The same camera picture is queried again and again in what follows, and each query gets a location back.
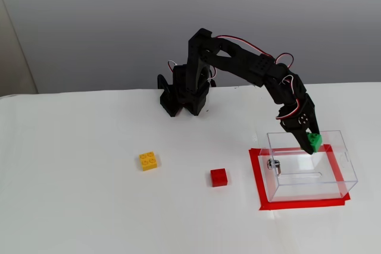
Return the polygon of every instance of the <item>metal screw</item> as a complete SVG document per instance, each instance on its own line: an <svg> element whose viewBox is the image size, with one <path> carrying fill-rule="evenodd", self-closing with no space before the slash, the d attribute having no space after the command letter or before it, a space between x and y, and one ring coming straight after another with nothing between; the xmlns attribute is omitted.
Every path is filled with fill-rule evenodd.
<svg viewBox="0 0 381 254"><path fill-rule="evenodd" d="M280 175L282 173L282 171L280 170L280 162L279 160L271 160L271 159L268 159L267 161L267 168L269 170L272 170L274 168L277 168L278 169L278 175Z"/></svg>

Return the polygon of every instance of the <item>transparent container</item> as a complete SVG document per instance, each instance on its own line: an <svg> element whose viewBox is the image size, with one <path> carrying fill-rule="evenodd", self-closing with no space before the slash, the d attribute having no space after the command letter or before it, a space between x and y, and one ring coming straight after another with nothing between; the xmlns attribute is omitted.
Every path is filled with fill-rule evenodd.
<svg viewBox="0 0 381 254"><path fill-rule="evenodd" d="M267 133L258 159L269 202L343 198L357 183L340 131L322 131L318 152L303 151L291 133Z"/></svg>

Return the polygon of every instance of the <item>cable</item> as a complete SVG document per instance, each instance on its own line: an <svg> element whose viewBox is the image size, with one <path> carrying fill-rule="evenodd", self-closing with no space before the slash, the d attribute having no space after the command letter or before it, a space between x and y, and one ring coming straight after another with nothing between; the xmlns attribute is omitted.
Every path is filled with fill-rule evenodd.
<svg viewBox="0 0 381 254"><path fill-rule="evenodd" d="M271 56L270 54L264 52L263 50L261 50L261 49L258 48L257 46L255 46L255 45L253 45L252 43L250 43L250 42L248 42L248 41L246 41L246 40L243 40L243 39L241 39L241 38L234 37L234 36L229 36L229 35L219 35L219 36L217 36L216 38L227 38L227 39L234 39L234 40L241 41L241 42L243 42L243 43L249 45L250 47L256 49L258 52L261 52L261 53L264 54L264 55L267 55L267 56L269 56L269 57L274 58L273 56Z"/></svg>
<svg viewBox="0 0 381 254"><path fill-rule="evenodd" d="M275 64L277 65L277 64L278 64L278 60L279 60L281 57L283 57L283 56L287 56L287 55L291 56L291 58L292 58L291 64L288 65L288 68L291 68L292 63L293 63L293 55L290 54L290 53L281 53L281 54L275 59Z"/></svg>
<svg viewBox="0 0 381 254"><path fill-rule="evenodd" d="M287 77L291 77L291 90L292 90L292 94L295 95L295 92L293 91L293 76L292 75L289 74L288 76L285 76L279 84L281 84L281 83L285 84L284 81L286 80ZM291 111L289 114L276 117L275 119L281 119L282 120L282 119L286 119L286 118L289 118L290 116L294 115L299 110L299 107L300 107L300 103L299 103L298 98L296 99L296 104L297 104L296 108L293 111Z"/></svg>
<svg viewBox="0 0 381 254"><path fill-rule="evenodd" d="M168 60L168 68L171 70L171 72L173 73L173 69L171 68L171 65L169 64L169 62L172 62L174 65L177 65L175 61L172 61L171 59ZM216 77L217 75L217 69L215 67L213 67L214 69L214 76L212 76L212 72L210 71L210 78L208 78L207 80L212 80Z"/></svg>
<svg viewBox="0 0 381 254"><path fill-rule="evenodd" d="M212 76L212 71L211 70L209 70L210 71L210 78L208 78L207 80L212 80L212 79L214 79L215 77L216 77L216 75L217 75L217 69L215 68L215 67L213 67L213 69L214 69L214 76Z"/></svg>
<svg viewBox="0 0 381 254"><path fill-rule="evenodd" d="M177 65L177 64L175 63L175 61L172 61L171 59L168 61L168 67L171 70L171 72L173 73L173 70L172 70L171 65L169 64L169 62L172 62L174 65Z"/></svg>

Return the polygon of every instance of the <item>green object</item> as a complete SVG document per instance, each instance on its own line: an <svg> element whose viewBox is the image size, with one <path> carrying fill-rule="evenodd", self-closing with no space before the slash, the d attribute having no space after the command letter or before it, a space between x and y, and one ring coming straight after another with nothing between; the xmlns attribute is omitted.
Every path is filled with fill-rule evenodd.
<svg viewBox="0 0 381 254"><path fill-rule="evenodd" d="M321 143L323 143L323 140L321 139L321 135L307 132L307 136L308 136L308 140L311 143L312 148L314 149L314 152L317 152L319 150Z"/></svg>

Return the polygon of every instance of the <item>white table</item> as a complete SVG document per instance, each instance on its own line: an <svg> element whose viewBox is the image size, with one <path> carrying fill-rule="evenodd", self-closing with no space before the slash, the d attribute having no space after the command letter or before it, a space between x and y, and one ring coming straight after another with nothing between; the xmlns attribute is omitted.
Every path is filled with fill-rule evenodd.
<svg viewBox="0 0 381 254"><path fill-rule="evenodd" d="M175 118L160 90L0 99L0 253L379 253L381 83L307 90L359 179L343 207L258 211L248 150L282 131L265 88L213 88Z"/></svg>

